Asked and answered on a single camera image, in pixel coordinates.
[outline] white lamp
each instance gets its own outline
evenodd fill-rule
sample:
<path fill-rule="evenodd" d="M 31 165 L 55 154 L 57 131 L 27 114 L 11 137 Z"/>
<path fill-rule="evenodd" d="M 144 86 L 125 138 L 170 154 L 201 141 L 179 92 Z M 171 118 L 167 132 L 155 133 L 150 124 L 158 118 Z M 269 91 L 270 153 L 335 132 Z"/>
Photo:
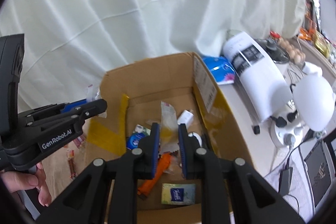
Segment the white lamp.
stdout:
<path fill-rule="evenodd" d="M 324 77 L 317 74 L 305 76 L 293 90 L 298 112 L 294 123 L 302 119 L 312 130 L 324 130 L 334 113 L 335 99 L 336 95 Z"/>

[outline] white label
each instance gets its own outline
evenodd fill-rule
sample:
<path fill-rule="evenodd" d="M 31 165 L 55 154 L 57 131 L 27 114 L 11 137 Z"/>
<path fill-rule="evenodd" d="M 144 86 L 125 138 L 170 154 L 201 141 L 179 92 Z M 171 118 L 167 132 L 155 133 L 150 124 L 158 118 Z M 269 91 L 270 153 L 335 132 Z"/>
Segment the white label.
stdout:
<path fill-rule="evenodd" d="M 194 79 L 199 89 L 199 93 L 201 93 L 205 108 L 207 112 L 210 112 L 217 95 L 217 90 L 211 77 L 208 75 L 207 69 L 201 64 L 196 56 L 194 56 Z"/>

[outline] fingernail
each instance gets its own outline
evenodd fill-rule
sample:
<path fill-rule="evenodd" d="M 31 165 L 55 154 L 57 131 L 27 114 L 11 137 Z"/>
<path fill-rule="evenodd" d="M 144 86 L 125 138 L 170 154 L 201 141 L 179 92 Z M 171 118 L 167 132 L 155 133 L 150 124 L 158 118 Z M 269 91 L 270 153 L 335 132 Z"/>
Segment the fingernail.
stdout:
<path fill-rule="evenodd" d="M 28 183 L 31 186 L 38 186 L 39 185 L 39 180 L 35 176 L 29 176 Z"/>

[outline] blue plastic package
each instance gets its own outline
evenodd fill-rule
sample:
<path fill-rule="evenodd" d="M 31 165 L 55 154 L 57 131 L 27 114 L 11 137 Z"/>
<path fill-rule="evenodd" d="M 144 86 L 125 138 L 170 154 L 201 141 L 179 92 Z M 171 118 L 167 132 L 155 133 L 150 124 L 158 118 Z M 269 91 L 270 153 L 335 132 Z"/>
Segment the blue plastic package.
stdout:
<path fill-rule="evenodd" d="M 235 82 L 236 73 L 228 59 L 220 57 L 203 57 L 203 62 L 212 73 L 218 85 L 233 84 Z"/>

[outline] white power adapter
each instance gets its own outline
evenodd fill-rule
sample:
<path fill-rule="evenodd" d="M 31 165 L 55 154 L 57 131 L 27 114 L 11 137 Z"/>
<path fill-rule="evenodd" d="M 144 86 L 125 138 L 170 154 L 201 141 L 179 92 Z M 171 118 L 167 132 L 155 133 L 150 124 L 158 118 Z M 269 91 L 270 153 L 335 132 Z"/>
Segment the white power adapter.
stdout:
<path fill-rule="evenodd" d="M 185 123 L 186 128 L 191 126 L 194 120 L 194 114 L 191 112 L 184 110 L 181 116 L 177 119 L 177 124 L 180 125 L 181 123 Z"/>

